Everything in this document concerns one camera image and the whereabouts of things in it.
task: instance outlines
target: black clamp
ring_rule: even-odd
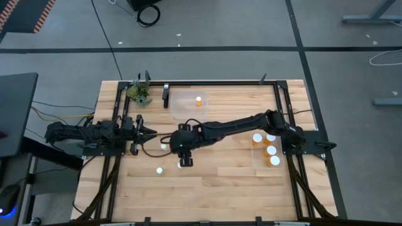
[[[137,127],[134,130],[135,141],[131,144],[130,152],[133,156],[138,155],[138,145],[142,146],[146,141],[153,139],[156,137],[156,131],[153,129],[149,129],[144,126],[144,119],[143,116],[137,115]]]
[[[151,225],[151,217],[145,217],[143,225],[150,226]]]
[[[170,90],[170,85],[168,83],[164,84],[164,86],[163,86],[163,94],[162,94],[163,108],[164,109],[167,109],[169,107],[169,90]]]
[[[266,77],[266,73],[265,73],[265,75],[260,79],[260,81],[258,81],[258,85],[264,85],[265,77]]]

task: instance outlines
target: wooden tabletop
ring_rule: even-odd
[[[293,111],[310,109],[303,81],[287,82]],[[94,122],[111,119],[117,83],[102,83]],[[185,120],[177,119],[170,109],[163,108],[162,92],[163,87],[151,87],[149,93],[153,101],[145,108],[130,101],[129,116],[135,119],[141,114],[145,126],[158,132],[173,132],[178,123]],[[206,114],[188,115],[188,118],[199,116],[202,122],[227,122],[276,109],[273,88],[265,85],[172,86],[171,95],[175,92],[207,95]],[[311,112],[296,114],[295,120],[305,131],[315,129]],[[158,222],[254,221],[256,216],[263,220],[296,220],[286,159],[283,158],[282,166],[276,169],[253,167],[251,136],[254,132],[228,136],[213,146],[193,151],[194,167],[182,169],[177,167],[177,155],[150,158],[140,151],[138,156],[133,156],[128,144],[121,161],[112,221],[143,222],[145,217]],[[144,147],[155,155],[166,152],[160,148],[159,137],[148,141]],[[81,210],[98,192],[103,162],[103,157],[96,157],[81,172],[75,198],[75,205]],[[311,190],[327,210],[336,215],[325,163],[310,155],[304,156],[304,162]],[[161,175],[156,172],[159,167],[163,168]],[[299,191],[303,214],[307,216],[305,197],[302,190]],[[105,198],[102,216],[106,216],[107,201]],[[72,218],[79,215],[73,210]]]

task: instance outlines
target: gray floor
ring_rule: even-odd
[[[117,2],[128,8],[125,0]],[[343,14],[368,13],[378,2],[292,0],[305,46],[402,46],[402,28],[393,24],[340,22]],[[114,47],[296,45],[280,0],[165,0],[157,4],[160,22],[148,29],[107,0],[95,5]],[[389,11],[402,14],[401,6],[398,1]],[[58,0],[38,34],[8,33],[0,48],[107,48],[107,43],[89,0]],[[334,158],[348,217],[402,222],[402,109],[371,105],[374,97],[402,95],[402,66],[370,66],[375,54],[316,52],[307,58],[329,138],[339,145]],[[270,79],[304,79],[297,52],[117,53],[116,59],[123,79],[144,70],[152,79],[246,79],[264,73]],[[402,62],[402,54],[379,62]],[[119,78],[110,53],[0,55],[1,75],[23,72],[40,74],[35,100],[88,107],[102,80]],[[35,106],[58,116],[90,112]],[[29,129],[44,135],[46,125],[31,113]],[[43,142],[30,132],[26,136]],[[43,170],[54,167],[40,163]],[[66,222],[75,192],[66,185],[76,183],[76,175],[62,171],[47,177],[58,179],[54,189],[63,193],[39,196],[34,213],[44,223]]]

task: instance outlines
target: clear plastic container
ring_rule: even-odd
[[[209,96],[202,91],[173,91],[171,114],[175,119],[206,119]]]
[[[267,133],[264,131],[258,131],[263,137],[266,137]],[[282,153],[282,145],[281,138],[276,137],[276,139],[270,144],[265,144],[264,142],[258,143],[256,146],[253,146],[253,137],[250,137],[250,146],[251,146],[251,161],[254,169],[279,169],[283,166],[283,153]],[[274,146],[276,148],[276,152],[274,155],[267,154],[267,147]],[[271,157],[277,156],[279,158],[279,164],[277,166],[273,165]]]

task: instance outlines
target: orange cup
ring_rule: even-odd
[[[267,134],[266,137],[264,137],[264,144],[271,144],[272,142],[274,142],[276,139],[276,136],[272,136]]]
[[[264,151],[264,156],[265,157],[271,157],[276,154],[276,147],[274,146],[268,146],[266,150]]]
[[[272,156],[269,158],[269,160],[266,162],[266,165],[269,167],[277,167],[281,163],[281,160],[277,156]]]

